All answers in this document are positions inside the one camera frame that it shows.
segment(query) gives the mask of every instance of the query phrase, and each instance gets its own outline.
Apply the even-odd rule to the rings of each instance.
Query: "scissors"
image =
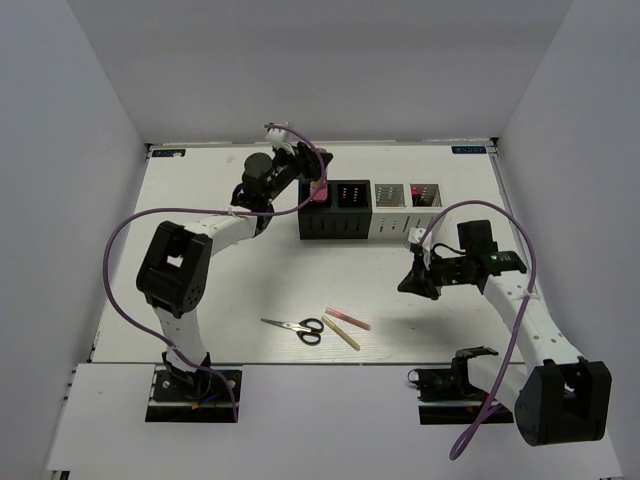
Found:
[[[267,320],[261,318],[260,321],[275,325],[276,327],[293,330],[305,345],[318,345],[320,343],[320,334],[324,330],[324,324],[317,318],[307,318],[300,323],[276,322],[275,320]]]

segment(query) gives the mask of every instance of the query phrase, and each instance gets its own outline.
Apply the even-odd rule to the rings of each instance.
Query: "white tabletop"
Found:
[[[335,155],[330,179],[384,179],[438,183],[444,205],[482,199],[503,205],[489,156],[453,155],[447,146],[379,144],[321,145]],[[265,146],[189,148],[184,157],[150,158],[136,211],[180,206],[225,209],[239,183],[244,159]],[[274,203],[292,207],[297,186]],[[139,322],[160,326],[135,278],[156,226],[186,223],[198,215],[142,218],[132,225],[113,278],[116,298]],[[451,212],[437,240],[458,246],[456,225],[490,219],[502,250],[515,250],[508,221],[484,207]],[[443,290],[433,302],[396,291],[412,255],[401,244],[366,241],[300,241],[297,217],[274,218],[266,232],[232,246],[211,260],[206,294],[198,307],[203,341],[214,364],[249,363],[447,363],[456,350],[486,345],[504,351],[509,332],[475,287]],[[260,318],[300,321],[325,307],[372,325],[366,332],[347,324],[361,345],[354,351],[333,332],[321,345],[305,346],[292,333]],[[122,320],[107,305],[94,362],[160,362],[164,346]],[[516,352],[515,361],[521,361]]]
[[[585,480],[620,475],[599,442],[530,447],[483,425],[420,425],[409,366],[249,365],[237,424],[145,423],[153,365],[80,365],[48,468],[72,480]]]

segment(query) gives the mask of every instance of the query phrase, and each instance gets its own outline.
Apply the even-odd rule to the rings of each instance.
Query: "pencil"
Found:
[[[353,338],[347,335],[340,327],[338,327],[335,323],[333,323],[326,315],[322,316],[322,321],[334,332],[338,334],[340,338],[342,338],[345,342],[347,342],[351,347],[359,352],[360,345],[358,345]]]

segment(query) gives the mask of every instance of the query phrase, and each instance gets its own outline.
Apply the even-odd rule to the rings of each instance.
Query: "scissor handle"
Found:
[[[307,318],[301,321],[300,325],[311,330],[311,332],[296,332],[302,343],[311,346],[318,345],[321,340],[320,333],[324,330],[324,323],[317,318]]]

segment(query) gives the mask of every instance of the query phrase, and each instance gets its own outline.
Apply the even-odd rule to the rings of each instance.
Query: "pink marker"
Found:
[[[316,188],[318,188],[318,184],[320,182],[311,182],[311,191],[313,192]],[[322,187],[316,196],[311,199],[312,202],[326,202],[327,197],[329,196],[329,182],[324,183],[324,187]]]
[[[325,308],[324,313],[326,313],[327,315],[331,315],[332,317],[339,318],[340,320],[350,323],[351,325],[355,325],[356,327],[360,327],[363,330],[371,330],[371,325],[369,325],[368,323],[361,322],[360,320],[357,320],[345,313],[334,310],[333,308]]]

